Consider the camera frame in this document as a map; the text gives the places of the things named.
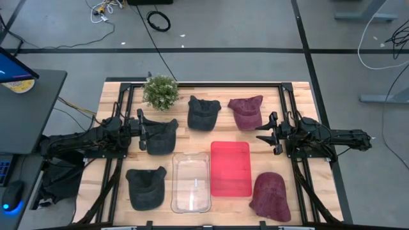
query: monitor screen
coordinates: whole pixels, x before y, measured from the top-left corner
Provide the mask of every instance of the monitor screen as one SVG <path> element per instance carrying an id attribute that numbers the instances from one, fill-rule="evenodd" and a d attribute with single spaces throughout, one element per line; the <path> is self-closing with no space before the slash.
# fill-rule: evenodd
<path id="1" fill-rule="evenodd" d="M 5 50 L 0 52 L 0 82 L 23 81 L 38 78 L 28 67 Z"/>

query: red tray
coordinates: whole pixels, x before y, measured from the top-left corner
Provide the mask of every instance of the red tray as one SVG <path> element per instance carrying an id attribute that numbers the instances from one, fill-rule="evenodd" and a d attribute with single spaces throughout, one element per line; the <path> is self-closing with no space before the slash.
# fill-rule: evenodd
<path id="1" fill-rule="evenodd" d="M 212 142 L 210 193 L 220 197 L 249 197 L 251 186 L 249 143 Z"/>

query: clear plastic container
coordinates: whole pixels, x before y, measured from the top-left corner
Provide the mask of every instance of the clear plastic container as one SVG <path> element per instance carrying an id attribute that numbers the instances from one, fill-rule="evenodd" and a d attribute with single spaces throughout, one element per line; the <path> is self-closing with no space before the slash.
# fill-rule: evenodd
<path id="1" fill-rule="evenodd" d="M 207 212 L 210 201 L 210 157 L 206 153 L 178 153 L 173 157 L 175 213 Z"/>

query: green plant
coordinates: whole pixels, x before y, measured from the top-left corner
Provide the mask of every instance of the green plant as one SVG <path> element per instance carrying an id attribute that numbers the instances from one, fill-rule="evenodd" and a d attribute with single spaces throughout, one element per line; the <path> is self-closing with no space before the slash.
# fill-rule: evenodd
<path id="1" fill-rule="evenodd" d="M 160 111 L 170 109 L 179 99 L 178 83 L 165 75 L 149 77 L 143 88 L 143 102 Z"/>

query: computer mouse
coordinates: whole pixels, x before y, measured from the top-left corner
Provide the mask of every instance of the computer mouse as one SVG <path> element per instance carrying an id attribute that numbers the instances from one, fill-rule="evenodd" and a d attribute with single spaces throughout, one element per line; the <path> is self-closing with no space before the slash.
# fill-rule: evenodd
<path id="1" fill-rule="evenodd" d="M 8 184 L 1 198 L 1 207 L 4 211 L 13 211 L 19 205 L 24 189 L 23 181 L 13 181 Z"/>

